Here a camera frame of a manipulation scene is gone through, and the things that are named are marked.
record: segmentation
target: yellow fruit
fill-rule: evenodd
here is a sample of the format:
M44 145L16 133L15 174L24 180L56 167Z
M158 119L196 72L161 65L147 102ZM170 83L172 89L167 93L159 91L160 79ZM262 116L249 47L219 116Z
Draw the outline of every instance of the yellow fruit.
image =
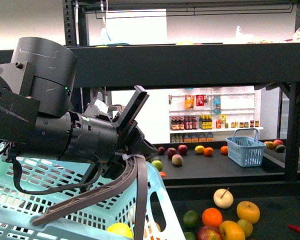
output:
M195 45L195 44L191 41L180 41L176 45Z
M244 230L235 221L224 221L219 230L223 240L246 240Z
M265 141L264 144L266 145L266 147L270 150L275 149L275 144L272 141Z
M239 219L248 220L255 224L260 218L260 210L257 205L250 201L242 201L236 207L236 213Z
M107 231L133 239L133 235L130 227L127 224L124 224L122 222L117 222L115 224L112 224L110 227L107 228Z
M199 146L196 146L194 151L197 153L197 154L203 154L204 151L205 151L205 147L202 146L202 145L199 145Z

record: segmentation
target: cable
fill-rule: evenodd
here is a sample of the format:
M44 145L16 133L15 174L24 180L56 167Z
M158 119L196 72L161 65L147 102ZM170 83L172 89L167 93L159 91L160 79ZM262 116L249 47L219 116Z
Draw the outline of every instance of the cable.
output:
M20 191L21 193L24 194L30 194L30 195L47 195L47 194L53 194L53 193L58 193L58 192L62 192L65 190L72 190L72 189L78 189L78 188L84 188L87 187L89 185L94 184L99 176L101 175L102 172L102 168L101 165L98 168L98 173L97 173L97 177L87 183L71 183L71 184L66 184L66 185L62 185L62 186L57 186L57 187L51 187L47 190L42 190L42 191L28 191L23 189L20 186L20 181L21 181L21 177L22 177L22 165L20 164L20 162L17 159L14 159L12 161L13 164L13 183L14 183L14 187Z

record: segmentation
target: green apple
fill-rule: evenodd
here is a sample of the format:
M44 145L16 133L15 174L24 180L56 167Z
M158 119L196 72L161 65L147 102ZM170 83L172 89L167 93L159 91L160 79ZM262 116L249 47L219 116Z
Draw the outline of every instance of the green apple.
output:
M251 222L249 222L248 220L245 220L245 219L240 219L236 223L242 228L246 238L251 236L251 234L254 230L254 226L252 226Z

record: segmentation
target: sauce bottle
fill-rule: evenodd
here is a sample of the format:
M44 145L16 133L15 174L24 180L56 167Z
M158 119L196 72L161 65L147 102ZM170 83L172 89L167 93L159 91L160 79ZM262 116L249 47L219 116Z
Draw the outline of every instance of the sauce bottle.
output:
M198 129L198 121L196 116L193 117L193 129Z

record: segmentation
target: lemon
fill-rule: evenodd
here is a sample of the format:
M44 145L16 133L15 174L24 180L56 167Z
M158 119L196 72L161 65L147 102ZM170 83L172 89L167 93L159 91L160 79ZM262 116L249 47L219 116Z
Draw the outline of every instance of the lemon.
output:
M127 224L124 224L122 222L117 222L115 224L112 224L110 227L107 228L107 231L133 239L132 231L130 227Z
M202 145L199 145L199 146L196 146L194 151L197 153L197 154L203 154L204 153L204 150L205 150L205 147L202 146Z

